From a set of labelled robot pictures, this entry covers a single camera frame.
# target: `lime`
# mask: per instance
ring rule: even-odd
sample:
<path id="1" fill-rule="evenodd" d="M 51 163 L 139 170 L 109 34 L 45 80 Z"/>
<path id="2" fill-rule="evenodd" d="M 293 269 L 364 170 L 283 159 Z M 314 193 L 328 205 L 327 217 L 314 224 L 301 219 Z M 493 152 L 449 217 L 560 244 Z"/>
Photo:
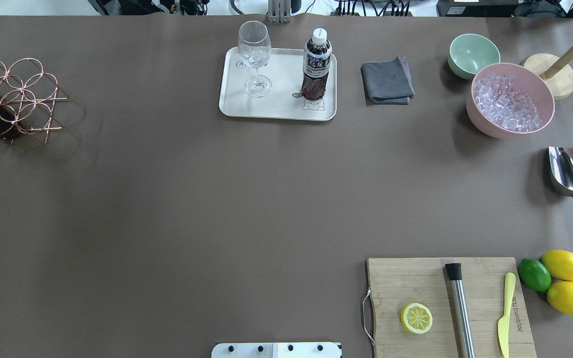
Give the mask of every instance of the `lime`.
<path id="1" fill-rule="evenodd" d="M 545 292 L 550 288 L 552 277 L 545 266 L 534 259 L 523 259 L 517 268 L 521 281 L 532 290 Z"/>
<path id="2" fill-rule="evenodd" d="M 552 277 L 573 281 L 573 252 L 551 250 L 541 256 L 541 262 Z"/>
<path id="3" fill-rule="evenodd" d="M 557 310 L 573 315 L 573 282 L 558 281 L 548 290 L 548 302 Z"/>
<path id="4" fill-rule="evenodd" d="M 412 333 L 426 333 L 432 327 L 432 313 L 421 303 L 409 303 L 402 310 L 402 326 Z"/>

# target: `folded cloth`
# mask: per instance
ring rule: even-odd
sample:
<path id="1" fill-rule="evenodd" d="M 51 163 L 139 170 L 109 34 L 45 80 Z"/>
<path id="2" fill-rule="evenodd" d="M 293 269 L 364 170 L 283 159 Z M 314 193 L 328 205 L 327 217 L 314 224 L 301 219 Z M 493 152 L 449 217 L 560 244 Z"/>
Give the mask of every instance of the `folded cloth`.
<path id="1" fill-rule="evenodd" d="M 410 72 L 399 56 L 393 61 L 364 63 L 362 78 L 368 98 L 377 104 L 408 104 L 414 96 Z"/>

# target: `glass base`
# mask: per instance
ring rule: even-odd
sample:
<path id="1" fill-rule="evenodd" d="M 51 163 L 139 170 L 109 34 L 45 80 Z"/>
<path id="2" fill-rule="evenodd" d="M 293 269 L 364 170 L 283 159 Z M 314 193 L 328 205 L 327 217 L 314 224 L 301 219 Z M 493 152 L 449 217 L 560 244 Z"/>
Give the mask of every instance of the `glass base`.
<path id="1" fill-rule="evenodd" d="M 269 80 L 268 77 L 266 77 L 266 76 L 260 75 L 260 76 L 258 76 L 260 83 L 256 84 L 255 79 L 256 79 L 255 76 L 248 79 L 248 81 L 246 83 L 247 93 L 252 95 L 253 97 L 256 97 L 256 98 L 260 98 L 260 97 L 264 97 L 264 96 L 268 95 L 269 92 L 271 91 L 271 86 L 272 86 L 271 80 Z"/>

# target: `cartoon bear drawing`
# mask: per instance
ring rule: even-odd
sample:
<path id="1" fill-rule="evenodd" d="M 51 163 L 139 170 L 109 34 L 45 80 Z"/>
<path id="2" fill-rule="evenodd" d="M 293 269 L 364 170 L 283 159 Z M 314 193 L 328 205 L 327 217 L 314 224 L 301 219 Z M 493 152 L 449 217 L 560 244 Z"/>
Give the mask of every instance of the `cartoon bear drawing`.
<path id="1" fill-rule="evenodd" d="M 305 99 L 302 109 L 305 111 L 324 111 L 324 100 L 321 98 L 318 100 Z"/>

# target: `white bottle cap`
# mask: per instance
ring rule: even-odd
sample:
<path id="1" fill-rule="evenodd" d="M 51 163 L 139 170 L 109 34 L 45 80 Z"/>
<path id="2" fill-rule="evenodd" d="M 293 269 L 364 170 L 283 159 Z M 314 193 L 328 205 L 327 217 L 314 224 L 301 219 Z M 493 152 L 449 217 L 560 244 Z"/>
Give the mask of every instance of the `white bottle cap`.
<path id="1" fill-rule="evenodd" d="M 327 33 L 325 29 L 318 27 L 313 30 L 313 43 L 317 45 L 324 45 L 326 43 Z"/>

